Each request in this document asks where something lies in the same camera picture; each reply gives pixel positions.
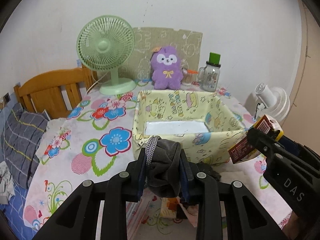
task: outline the floral tablecloth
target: floral tablecloth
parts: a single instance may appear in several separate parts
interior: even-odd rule
[[[137,94],[152,88],[150,81],[140,81],[133,91],[122,95],[108,97],[94,90],[83,98],[44,152],[26,199],[26,226],[38,230],[84,180],[101,182],[126,169],[134,160],[131,137]],[[181,89],[200,90],[196,82]],[[229,92],[220,88],[216,93],[246,128],[252,126],[254,118]],[[214,167],[220,172],[243,171],[250,178],[252,193],[281,223],[290,208],[264,180],[265,168],[261,156],[236,165],[229,162]],[[187,220],[159,216],[160,203],[160,198],[152,198],[135,238],[157,239],[169,234],[172,238],[194,239],[196,229]]]

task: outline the silver rivet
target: silver rivet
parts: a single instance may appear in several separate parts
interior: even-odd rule
[[[198,173],[197,173],[197,177],[198,177],[199,179],[204,179],[206,176],[207,176],[207,175],[206,175],[204,172],[198,172]]]
[[[242,183],[240,182],[240,181],[234,181],[233,182],[233,186],[235,186],[235,187],[242,187]]]
[[[282,155],[280,155],[279,153],[276,153],[276,156],[279,158],[279,159],[282,159]]]
[[[87,180],[85,180],[84,182],[82,182],[82,185],[83,185],[84,187],[89,187],[89,186],[91,186],[91,184],[92,184],[92,181],[89,180],[89,179],[87,179]]]
[[[126,171],[121,171],[121,172],[119,173],[119,176],[120,176],[120,178],[126,178],[126,177],[129,176],[129,173],[127,173]]]

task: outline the fan base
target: fan base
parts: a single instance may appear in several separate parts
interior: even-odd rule
[[[130,78],[119,78],[119,83],[116,85],[112,85],[111,80],[103,83],[99,92],[106,96],[119,95],[135,89],[136,85]]]

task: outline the black cable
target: black cable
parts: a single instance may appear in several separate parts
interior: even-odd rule
[[[256,117],[257,117],[258,106],[260,106],[260,105],[261,105],[261,103],[258,103],[258,104],[257,104],[256,113],[255,113],[255,115],[254,115],[254,118],[255,118],[255,119],[256,119]]]

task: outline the purple plush toy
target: purple plush toy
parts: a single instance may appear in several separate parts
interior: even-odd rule
[[[161,48],[151,58],[151,66],[154,70],[152,80],[155,89],[178,90],[183,78],[181,60],[177,57],[177,51],[172,46]]]

